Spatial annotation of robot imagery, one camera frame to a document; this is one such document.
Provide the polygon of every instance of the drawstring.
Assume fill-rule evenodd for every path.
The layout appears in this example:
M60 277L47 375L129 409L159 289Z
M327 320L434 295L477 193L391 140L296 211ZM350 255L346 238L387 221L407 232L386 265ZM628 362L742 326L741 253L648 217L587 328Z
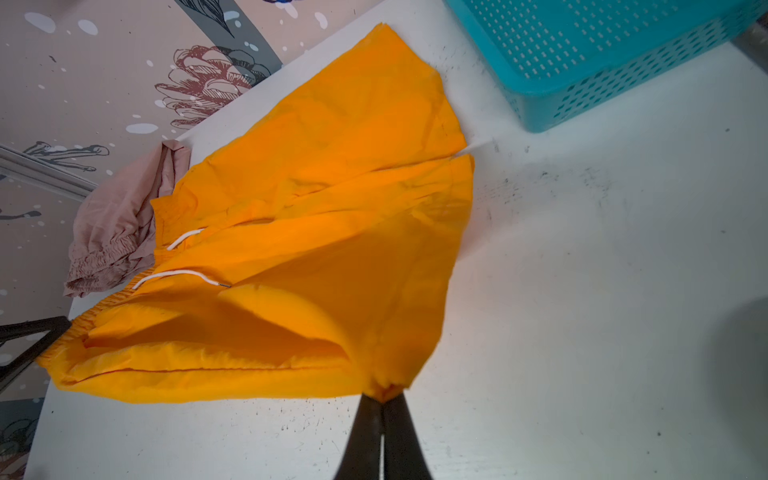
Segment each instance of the drawstring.
M151 275L147 275L143 279L139 280L136 285L133 286L132 290L136 290L142 283L146 282L149 279L153 278L160 278L162 276L171 276L171 275L180 275L182 273L188 273L190 275L197 275L201 279L205 280L206 282L210 283L211 285L216 286L225 286L226 288L230 288L231 285L225 285L223 283L218 283L217 281L211 280L207 276L203 275L200 272L196 272L194 270L168 270L167 272L159 272L159 273L152 273Z
M193 235L197 235L198 233L205 230L204 228L201 228L199 230L190 230L184 234L181 235L181 237L178 237L175 242L173 242L171 245L168 245L168 250L173 250L174 248L179 246L179 243L185 241L188 237L192 237Z

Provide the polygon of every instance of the basket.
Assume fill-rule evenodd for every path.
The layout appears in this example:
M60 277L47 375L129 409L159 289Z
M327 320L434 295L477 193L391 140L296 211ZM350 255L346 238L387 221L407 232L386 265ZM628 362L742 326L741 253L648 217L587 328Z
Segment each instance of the basket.
M445 1L533 132L729 41L768 11L768 0Z

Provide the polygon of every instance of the pink garment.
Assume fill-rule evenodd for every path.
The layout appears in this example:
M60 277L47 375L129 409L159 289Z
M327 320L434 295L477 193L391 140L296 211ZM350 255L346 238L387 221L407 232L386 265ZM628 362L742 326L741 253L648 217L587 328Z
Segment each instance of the pink garment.
M164 141L85 199L74 219L64 295L103 292L154 265L150 200L174 191L189 170L190 156L181 143Z

